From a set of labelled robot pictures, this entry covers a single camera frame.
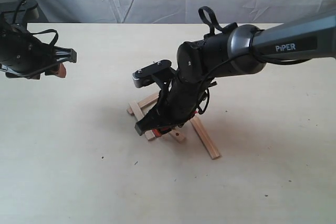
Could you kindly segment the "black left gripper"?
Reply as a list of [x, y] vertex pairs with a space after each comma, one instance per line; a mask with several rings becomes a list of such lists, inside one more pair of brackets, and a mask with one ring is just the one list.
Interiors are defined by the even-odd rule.
[[56, 46], [55, 29], [29, 32], [17, 24], [1, 23], [1, 71], [7, 78], [39, 79], [41, 74], [65, 78], [63, 63], [77, 62], [72, 48]]

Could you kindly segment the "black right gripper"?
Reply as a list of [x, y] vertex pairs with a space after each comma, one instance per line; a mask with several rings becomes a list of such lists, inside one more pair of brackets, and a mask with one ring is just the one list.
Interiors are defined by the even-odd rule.
[[182, 127], [195, 114], [205, 113], [210, 99], [209, 88], [217, 85], [212, 78], [204, 83], [186, 83], [174, 79], [171, 87], [165, 86], [159, 92], [159, 99], [141, 120], [141, 129], [151, 130], [155, 137]]

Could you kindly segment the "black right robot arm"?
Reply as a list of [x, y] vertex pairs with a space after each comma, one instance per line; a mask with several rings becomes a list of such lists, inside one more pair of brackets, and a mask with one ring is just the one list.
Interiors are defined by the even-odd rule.
[[139, 135], [148, 131], [163, 135], [203, 114], [201, 103], [209, 103], [209, 89], [217, 78], [256, 74], [268, 63], [288, 66], [335, 57], [335, 10], [268, 29], [237, 23], [221, 26], [207, 6], [198, 14], [209, 31], [201, 40], [179, 45], [176, 69], [163, 59], [132, 75], [137, 88], [151, 84], [160, 88], [157, 103], [135, 124]]

